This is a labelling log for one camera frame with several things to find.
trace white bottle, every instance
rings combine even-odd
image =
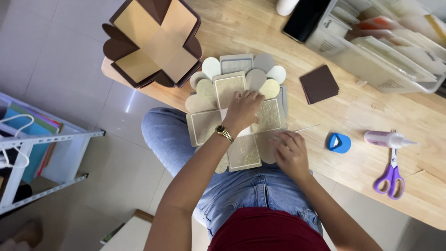
[[[404,135],[393,132],[381,132],[381,131],[367,131],[364,134],[365,142],[377,145],[385,146],[389,148],[401,148],[408,146],[409,144],[419,145],[417,142],[410,141],[408,138],[404,138]]]
[[[293,12],[299,0],[279,0],[276,5],[277,13],[281,16],[287,16]]]

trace white metal shelf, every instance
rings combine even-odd
[[[86,179],[87,175],[83,175],[82,177],[76,178],[76,173],[79,169],[79,165],[82,161],[87,145],[91,137],[100,137],[104,136],[105,134],[104,131],[99,129],[88,131],[68,121],[65,121],[57,116],[44,112],[27,103],[14,99],[0,92],[0,109],[4,108],[4,110],[6,110],[7,107],[12,102],[15,102],[29,109],[32,109],[38,113],[44,114],[53,120],[59,121],[63,123],[63,127],[61,132],[58,134],[33,135],[33,136],[20,134],[20,137],[17,138],[15,137],[0,138],[0,149],[8,149],[14,146],[19,146],[21,151],[29,157],[33,145],[41,143],[57,142],[53,154],[51,156],[51,160],[48,163],[48,166],[46,166],[42,170],[41,176],[49,180],[52,180],[53,182],[56,182],[60,185],[56,186],[55,188],[51,188],[47,191],[44,191],[42,193],[33,195],[30,198],[26,198],[16,203],[12,203],[16,195],[17,189],[19,187],[23,173],[25,171],[25,168],[13,167],[11,175],[7,180],[3,196],[0,200],[0,214],[18,208],[20,206],[23,206],[45,195],[48,195],[66,186],[69,186],[71,184]],[[23,166],[25,163],[26,163],[26,158],[23,155],[19,154],[15,161],[15,166]]]

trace maroon shirt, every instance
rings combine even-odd
[[[330,251],[301,218],[265,207],[236,210],[219,228],[208,251]]]

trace scissors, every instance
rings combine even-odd
[[[384,186],[380,189],[381,183],[384,182]],[[396,149],[392,148],[392,159],[387,166],[386,172],[375,181],[373,188],[378,193],[389,193],[389,197],[392,200],[398,200],[404,193],[404,179],[398,172],[398,165],[396,163]]]

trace blue paper punch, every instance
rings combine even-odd
[[[350,138],[343,134],[332,133],[330,135],[330,138],[328,139],[327,148],[330,151],[337,153],[346,153],[348,152],[348,150],[350,150],[350,147]]]

